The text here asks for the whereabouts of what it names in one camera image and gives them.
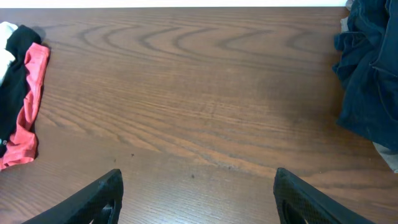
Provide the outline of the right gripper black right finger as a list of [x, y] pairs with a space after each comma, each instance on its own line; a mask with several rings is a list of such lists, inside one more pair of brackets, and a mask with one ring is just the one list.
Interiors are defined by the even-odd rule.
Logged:
[[273, 192], [281, 224], [374, 224], [285, 168], [276, 170]]

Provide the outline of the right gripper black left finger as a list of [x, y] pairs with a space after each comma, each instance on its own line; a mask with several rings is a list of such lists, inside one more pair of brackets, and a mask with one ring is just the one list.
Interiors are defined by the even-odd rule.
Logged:
[[123, 193], [121, 170], [113, 169], [24, 224], [117, 224]]

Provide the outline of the white t-shirt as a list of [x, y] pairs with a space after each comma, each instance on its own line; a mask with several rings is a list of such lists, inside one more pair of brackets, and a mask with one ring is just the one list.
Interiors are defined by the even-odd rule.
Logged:
[[1, 23], [1, 55], [0, 55], [0, 63], [1, 63], [1, 84], [4, 81], [6, 76], [7, 69], [10, 67], [11, 63], [15, 61], [15, 57], [11, 54], [8, 50], [6, 50], [7, 40], [13, 34], [13, 32], [18, 28], [17, 25], [11, 24], [9, 22], [2, 22]]

